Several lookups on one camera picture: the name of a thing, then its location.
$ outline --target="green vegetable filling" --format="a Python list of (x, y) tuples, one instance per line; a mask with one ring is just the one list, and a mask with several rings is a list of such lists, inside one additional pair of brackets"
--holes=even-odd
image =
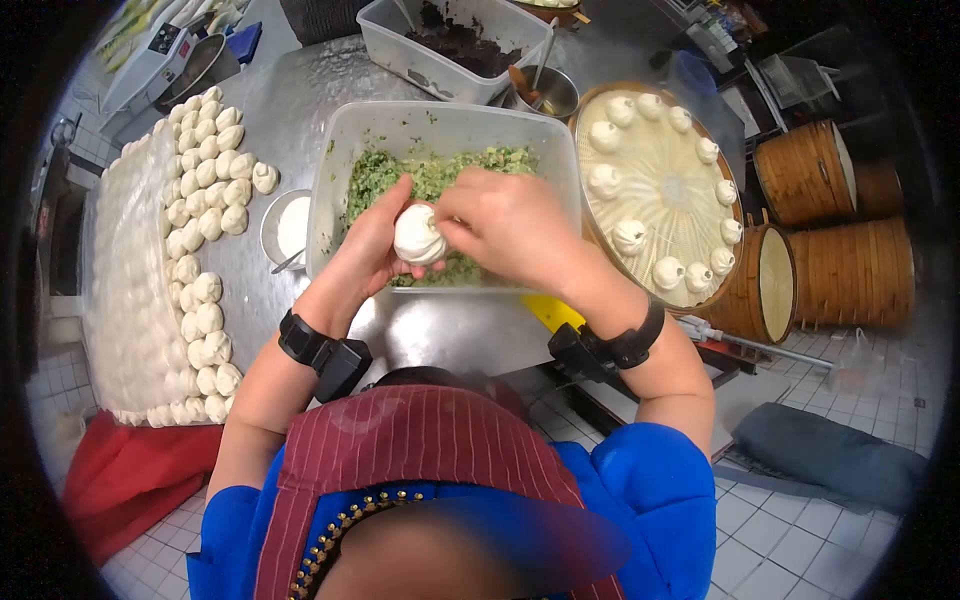
[[(488, 148), (479, 153), (460, 153), (453, 158), (431, 155), (427, 160), (397, 159), (384, 151), (366, 150), (355, 163), (347, 192), (345, 221), (349, 229), (357, 217), (376, 202), (404, 173), (414, 178), (413, 198), (435, 203), (447, 187), (453, 185), (466, 167), (478, 166), (497, 173), (534, 174), (538, 160), (526, 148)], [(472, 259), (451, 252), (446, 269), (428, 272), (423, 279), (397, 276), (390, 285), (398, 287), (469, 287), (480, 285), (484, 271)]]

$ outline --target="red striped apron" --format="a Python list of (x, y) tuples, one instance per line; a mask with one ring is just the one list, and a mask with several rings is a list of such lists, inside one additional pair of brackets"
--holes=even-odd
[[(438, 386), (373, 388), (291, 424), (253, 597), (291, 595), (318, 496), (416, 480), (476, 484), (586, 508), (554, 449), (490, 398)], [(615, 576), (569, 595), (624, 598)]]

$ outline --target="wrist mount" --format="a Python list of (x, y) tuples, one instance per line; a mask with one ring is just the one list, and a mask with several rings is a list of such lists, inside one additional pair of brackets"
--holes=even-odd
[(287, 356), (317, 373), (313, 397), (321, 404), (349, 395), (373, 362), (363, 341), (334, 340), (314, 331), (292, 309), (280, 321), (276, 342)]
[(550, 355), (593, 381), (608, 381), (619, 370), (642, 365), (650, 357), (650, 346), (663, 331), (666, 311), (650, 300), (647, 316), (637, 329), (628, 329), (611, 340), (601, 340), (583, 324), (579, 330), (564, 323), (550, 338)]

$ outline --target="flour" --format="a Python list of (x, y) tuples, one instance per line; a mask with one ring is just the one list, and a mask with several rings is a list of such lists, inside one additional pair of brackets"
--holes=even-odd
[(276, 227), (276, 241), (284, 257), (289, 258), (306, 246), (306, 228), (309, 222), (309, 214), (309, 196), (296, 198), (283, 209), (283, 214), (280, 215), (280, 221)]

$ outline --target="hand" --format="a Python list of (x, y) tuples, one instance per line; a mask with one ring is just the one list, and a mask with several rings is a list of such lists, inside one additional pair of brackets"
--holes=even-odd
[[(394, 252), (394, 222), (407, 206), (418, 202), (410, 199), (413, 187), (413, 178), (404, 174), (363, 211), (323, 272), (297, 300), (294, 312), (312, 327), (317, 329), (301, 311), (323, 312), (324, 317), (318, 321), (325, 322), (326, 328), (333, 331), (328, 335), (343, 337), (360, 305), (395, 276), (410, 274), (420, 279), (426, 275), (427, 267), (415, 267), (397, 258)], [(429, 268), (439, 271), (444, 268), (444, 262), (436, 262)]]
[(596, 248), (577, 235), (550, 185), (530, 175), (468, 167), (438, 200), (436, 218), (454, 249), (547, 294), (565, 298), (564, 288), (595, 268)]

